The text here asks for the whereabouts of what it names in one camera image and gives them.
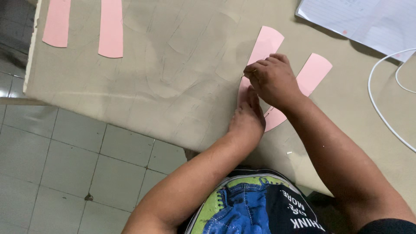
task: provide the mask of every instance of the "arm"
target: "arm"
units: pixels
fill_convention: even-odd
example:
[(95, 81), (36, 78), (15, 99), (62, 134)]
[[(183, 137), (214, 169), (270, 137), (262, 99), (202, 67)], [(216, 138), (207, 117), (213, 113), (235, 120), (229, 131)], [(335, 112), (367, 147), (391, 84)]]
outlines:
[(415, 223), (415, 216), (364, 151), (344, 134), (297, 85), (289, 60), (272, 54), (245, 69), (268, 104), (295, 128), (323, 183), (339, 201), (354, 230), (382, 218)]
[(257, 146), (264, 129), (259, 99), (251, 88), (248, 103), (235, 111), (228, 133), (153, 187), (135, 208), (122, 233), (175, 233)]

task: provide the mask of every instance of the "curved paper strip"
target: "curved paper strip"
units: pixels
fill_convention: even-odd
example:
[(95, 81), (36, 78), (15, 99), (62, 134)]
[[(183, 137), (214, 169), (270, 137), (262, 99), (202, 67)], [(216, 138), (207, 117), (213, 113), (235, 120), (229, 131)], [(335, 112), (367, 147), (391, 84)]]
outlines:
[(50, 0), (42, 41), (55, 46), (68, 46), (71, 0)]
[(123, 10), (121, 0), (101, 0), (101, 24), (98, 54), (123, 57)]
[[(296, 77), (300, 91), (305, 96), (309, 96), (331, 68), (332, 64), (328, 60), (312, 53)], [(264, 117), (266, 118), (265, 132), (277, 127), (287, 119), (281, 111), (274, 107), (270, 107), (264, 114)]]
[[(248, 63), (252, 64), (258, 60), (267, 58), (270, 54), (276, 53), (285, 37), (280, 32), (267, 26), (263, 26), (254, 44)], [(240, 87), (238, 88), (237, 107), (247, 99), (247, 90), (250, 86), (250, 80), (246, 77), (241, 78)]]

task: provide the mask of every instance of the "beige fabric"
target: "beige fabric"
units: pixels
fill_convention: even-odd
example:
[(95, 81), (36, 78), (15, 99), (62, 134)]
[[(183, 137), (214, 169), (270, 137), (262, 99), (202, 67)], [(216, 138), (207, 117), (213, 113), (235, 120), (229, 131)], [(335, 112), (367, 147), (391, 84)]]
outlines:
[[(99, 0), (71, 2), (68, 48), (42, 42), (48, 4), (43, 0), (40, 10), (27, 96), (201, 151), (226, 132), (258, 32), (262, 25), (273, 27), (285, 36), (278, 52), (288, 55), (295, 74), (312, 52), (333, 64), (311, 99), (416, 210), (416, 155), (384, 126), (366, 89), (382, 55), (295, 18), (296, 1), (124, 0), (120, 59), (97, 54)], [(411, 59), (403, 67), (401, 81), (416, 90), (414, 64)], [(374, 96), (391, 125), (416, 145), (416, 97), (395, 83), (395, 69), (393, 63), (381, 64), (373, 78)], [(287, 121), (264, 135), (246, 163), (328, 193)]]

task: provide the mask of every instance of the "hand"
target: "hand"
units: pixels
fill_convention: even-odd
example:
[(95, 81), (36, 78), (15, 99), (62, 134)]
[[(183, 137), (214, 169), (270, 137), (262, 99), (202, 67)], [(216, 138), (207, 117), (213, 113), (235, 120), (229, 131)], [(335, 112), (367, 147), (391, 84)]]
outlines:
[(270, 54), (244, 69), (244, 76), (269, 105), (285, 110), (305, 98), (296, 82), (289, 60), (282, 54)]
[(239, 149), (244, 149), (250, 153), (260, 142), (266, 120), (259, 104), (259, 97), (252, 86), (248, 88), (248, 100), (242, 102), (240, 107), (235, 110), (233, 118), (228, 126), (228, 133)]

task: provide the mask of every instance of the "notebook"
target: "notebook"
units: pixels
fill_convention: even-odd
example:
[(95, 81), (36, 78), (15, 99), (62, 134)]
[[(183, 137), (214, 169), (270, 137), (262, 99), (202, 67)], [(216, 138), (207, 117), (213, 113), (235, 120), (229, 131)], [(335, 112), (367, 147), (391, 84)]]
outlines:
[(386, 55), (416, 47), (415, 0), (302, 0), (296, 15)]

